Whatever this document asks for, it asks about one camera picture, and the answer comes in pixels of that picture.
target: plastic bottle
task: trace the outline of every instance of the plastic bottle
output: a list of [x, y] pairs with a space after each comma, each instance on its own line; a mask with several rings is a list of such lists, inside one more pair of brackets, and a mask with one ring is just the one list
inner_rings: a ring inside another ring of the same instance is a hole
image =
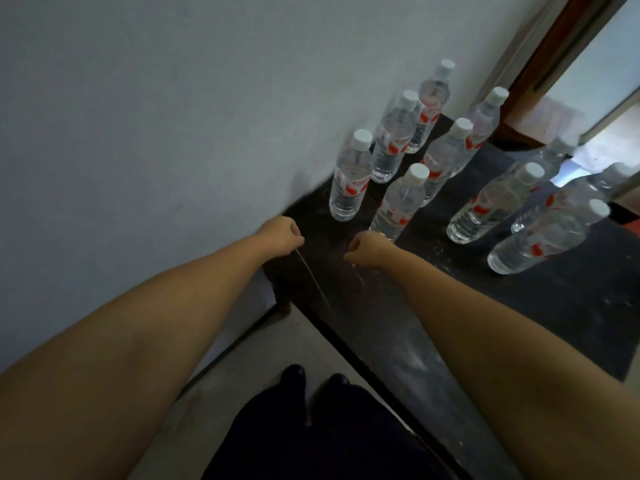
[[500, 124], [500, 106], [504, 104], [509, 92], [505, 88], [493, 88], [484, 101], [476, 104], [464, 115], [474, 125], [474, 130], [467, 138], [467, 158], [453, 169], [452, 177], [459, 174], [467, 166], [484, 142]]
[[499, 274], [519, 273], [581, 244], [589, 226], [609, 215], [609, 206], [591, 199], [574, 210], [553, 210], [524, 232], [499, 243], [487, 256], [489, 267]]
[[424, 200], [424, 182], [428, 177], [429, 170], [423, 164], [411, 165], [404, 177], [389, 185], [369, 229], [395, 241], [420, 208]]
[[616, 188], [633, 175], [633, 170], [623, 163], [613, 163], [596, 175], [586, 175], [576, 178], [546, 201], [535, 206], [518, 217], [511, 225], [511, 232], [516, 233], [537, 221], [549, 210], [571, 209], [586, 205], [590, 199], [610, 202]]
[[357, 130], [338, 155], [329, 197], [329, 209], [337, 221], [350, 221], [360, 209], [371, 178], [371, 138], [367, 130]]
[[540, 179], [538, 185], [531, 188], [531, 191], [535, 192], [540, 188], [540, 185], [548, 182], [553, 177], [555, 177], [558, 172], [560, 172], [560, 167], [562, 166], [565, 155], [572, 155], [577, 146], [577, 136], [559, 136], [547, 146], [539, 148], [531, 152], [521, 160], [518, 160], [511, 166], [511, 168], [507, 170], [505, 175], [512, 175], [516, 173], [518, 168], [523, 167], [526, 163], [537, 163], [545, 169], [545, 176]]
[[489, 182], [480, 193], [453, 216], [447, 235], [453, 242], [475, 241], [524, 205], [529, 190], [545, 171], [537, 163], [527, 163], [514, 175], [501, 175]]
[[417, 103], [418, 94], [415, 91], [405, 91], [395, 108], [382, 118], [380, 136], [373, 148], [371, 178], [374, 182], [387, 183], [400, 167], [418, 121], [415, 113]]
[[406, 148], [407, 153], [415, 153], [427, 142], [431, 130], [440, 117], [442, 107], [451, 96], [449, 77], [456, 65], [453, 61], [444, 59], [429, 79], [423, 81], [418, 91], [420, 104], [416, 104], [418, 125]]
[[421, 207], [427, 205], [440, 192], [451, 176], [451, 171], [467, 152], [465, 140], [473, 125], [465, 118], [455, 120], [449, 132], [433, 140], [425, 152], [421, 163], [429, 169], [429, 177], [424, 183], [425, 197]]

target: dark pants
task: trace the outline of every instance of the dark pants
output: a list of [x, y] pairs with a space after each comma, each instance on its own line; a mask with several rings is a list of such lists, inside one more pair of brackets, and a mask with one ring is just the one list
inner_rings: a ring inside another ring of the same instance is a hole
[[306, 428], [302, 388], [278, 384], [261, 392], [236, 416], [203, 480], [450, 478], [360, 386], [325, 387], [311, 417], [313, 427]]

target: table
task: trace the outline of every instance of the table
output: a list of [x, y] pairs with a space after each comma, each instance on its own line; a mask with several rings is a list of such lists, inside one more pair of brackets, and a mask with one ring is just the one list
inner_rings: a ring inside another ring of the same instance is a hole
[[[429, 139], [444, 134], [451, 124], [441, 118]], [[426, 146], [405, 156], [396, 177], [420, 161]], [[640, 339], [640, 239], [634, 234], [605, 220], [578, 248], [509, 276], [492, 272], [486, 256], [509, 235], [513, 217], [464, 246], [447, 238], [445, 227], [453, 214], [512, 162], [486, 144], [418, 211], [396, 244], [530, 317], [613, 377], [624, 379]], [[365, 378], [392, 394], [392, 406], [409, 412], [414, 419], [410, 426], [459, 477], [522, 478], [447, 370], [402, 291], [388, 276], [342, 259], [353, 236], [369, 227], [388, 184], [372, 182], [356, 217], [339, 223], [329, 213], [331, 183], [330, 178], [285, 213], [296, 220], [306, 242], [300, 254], [265, 265], [276, 297], [292, 300], [346, 346], [343, 353], [371, 371]], [[543, 186], [528, 207], [554, 189], [552, 184]]]

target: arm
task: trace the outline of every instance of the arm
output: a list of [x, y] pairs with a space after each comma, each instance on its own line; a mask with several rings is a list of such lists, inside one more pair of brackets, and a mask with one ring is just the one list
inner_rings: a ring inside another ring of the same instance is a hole
[[388, 273], [502, 445], [532, 479], [640, 477], [640, 401], [537, 323], [382, 234], [349, 262]]
[[6, 477], [126, 476], [252, 275], [303, 242], [292, 219], [276, 217], [124, 293], [5, 371]]

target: person's left arm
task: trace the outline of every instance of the person's left arm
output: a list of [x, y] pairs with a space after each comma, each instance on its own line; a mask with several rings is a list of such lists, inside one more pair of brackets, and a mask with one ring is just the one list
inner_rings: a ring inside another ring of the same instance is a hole
[[302, 243], [295, 222], [276, 217], [127, 291], [5, 371], [6, 477], [126, 476], [252, 275]]

